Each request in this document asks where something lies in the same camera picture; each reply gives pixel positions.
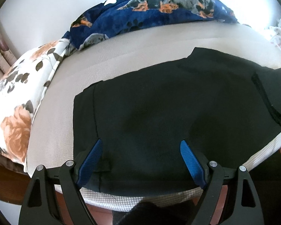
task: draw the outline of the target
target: blue blanket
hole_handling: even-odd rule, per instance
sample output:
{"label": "blue blanket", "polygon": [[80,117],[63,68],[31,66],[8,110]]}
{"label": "blue blanket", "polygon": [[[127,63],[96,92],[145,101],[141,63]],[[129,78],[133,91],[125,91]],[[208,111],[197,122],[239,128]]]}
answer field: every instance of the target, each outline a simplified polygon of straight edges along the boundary
{"label": "blue blanket", "polygon": [[63,38],[81,50],[105,39],[139,29],[193,21],[237,23],[219,0],[114,0],[85,11]]}

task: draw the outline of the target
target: white floral blanket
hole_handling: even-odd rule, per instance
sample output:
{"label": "white floral blanket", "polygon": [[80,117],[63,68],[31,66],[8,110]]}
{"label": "white floral blanket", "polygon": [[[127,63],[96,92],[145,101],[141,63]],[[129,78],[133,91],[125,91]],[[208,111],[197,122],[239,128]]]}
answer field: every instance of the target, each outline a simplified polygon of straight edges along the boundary
{"label": "white floral blanket", "polygon": [[0,154],[25,165],[34,116],[65,55],[60,39],[23,54],[0,80]]}

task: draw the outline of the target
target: beige bed sheet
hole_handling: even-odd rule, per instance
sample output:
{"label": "beige bed sheet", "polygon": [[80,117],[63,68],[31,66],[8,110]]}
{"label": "beige bed sheet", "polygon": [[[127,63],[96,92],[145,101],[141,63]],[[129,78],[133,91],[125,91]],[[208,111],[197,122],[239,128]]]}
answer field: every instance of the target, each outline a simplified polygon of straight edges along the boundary
{"label": "beige bed sheet", "polygon": [[[118,35],[66,58],[58,68],[35,117],[27,152],[27,169],[58,167],[73,158],[73,100],[90,84],[154,64],[187,57],[194,47],[216,49],[271,68],[281,67],[281,52],[245,25],[193,22],[166,25]],[[251,170],[281,147],[281,133],[245,166]],[[158,206],[183,202],[200,188],[158,197],[120,197],[81,193],[89,204],[129,211],[141,200]]]}

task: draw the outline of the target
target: white wall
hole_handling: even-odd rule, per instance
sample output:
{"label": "white wall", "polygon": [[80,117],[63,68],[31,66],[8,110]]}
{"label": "white wall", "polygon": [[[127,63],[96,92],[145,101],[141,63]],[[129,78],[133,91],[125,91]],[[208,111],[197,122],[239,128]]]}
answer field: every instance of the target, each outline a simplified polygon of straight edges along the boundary
{"label": "white wall", "polygon": [[18,225],[21,210],[20,205],[14,205],[0,200],[0,210],[11,225]]}
{"label": "white wall", "polygon": [[[16,56],[57,40],[88,8],[105,0],[7,0],[0,9],[0,30]],[[262,30],[280,18],[276,0],[221,0],[240,23]]]}

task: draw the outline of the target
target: black paw print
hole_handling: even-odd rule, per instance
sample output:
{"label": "black paw print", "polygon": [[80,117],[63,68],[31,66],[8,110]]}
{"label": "black paw print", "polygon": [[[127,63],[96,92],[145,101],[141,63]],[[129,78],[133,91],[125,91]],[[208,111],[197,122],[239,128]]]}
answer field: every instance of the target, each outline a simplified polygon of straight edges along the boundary
{"label": "black paw print", "polygon": [[130,31],[137,31],[140,30],[141,27],[143,26],[143,22],[138,22],[137,19],[135,19],[133,21],[133,23],[131,23],[130,21],[127,23],[127,27],[126,29],[121,30],[121,33],[126,33],[126,32],[130,32]]}

